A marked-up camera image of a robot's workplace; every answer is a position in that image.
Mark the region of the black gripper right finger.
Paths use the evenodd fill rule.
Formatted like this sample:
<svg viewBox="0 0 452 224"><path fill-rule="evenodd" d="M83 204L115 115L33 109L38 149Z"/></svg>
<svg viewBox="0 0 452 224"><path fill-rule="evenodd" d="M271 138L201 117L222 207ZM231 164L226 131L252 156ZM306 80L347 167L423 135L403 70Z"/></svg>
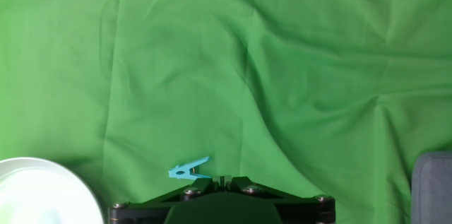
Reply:
<svg viewBox="0 0 452 224"><path fill-rule="evenodd" d="M335 223L335 199L327 194L302 198L251 181L222 176L222 191L259 199L273 206L283 223Z"/></svg>

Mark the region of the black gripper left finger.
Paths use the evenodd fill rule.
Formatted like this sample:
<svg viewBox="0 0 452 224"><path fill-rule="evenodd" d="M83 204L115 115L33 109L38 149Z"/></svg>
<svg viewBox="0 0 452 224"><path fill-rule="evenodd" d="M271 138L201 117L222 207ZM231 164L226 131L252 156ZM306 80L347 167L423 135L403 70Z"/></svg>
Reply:
<svg viewBox="0 0 452 224"><path fill-rule="evenodd" d="M198 178L193 183L143 203L116 203L109 208L109 224L163 224L180 203L219 192L221 177Z"/></svg>

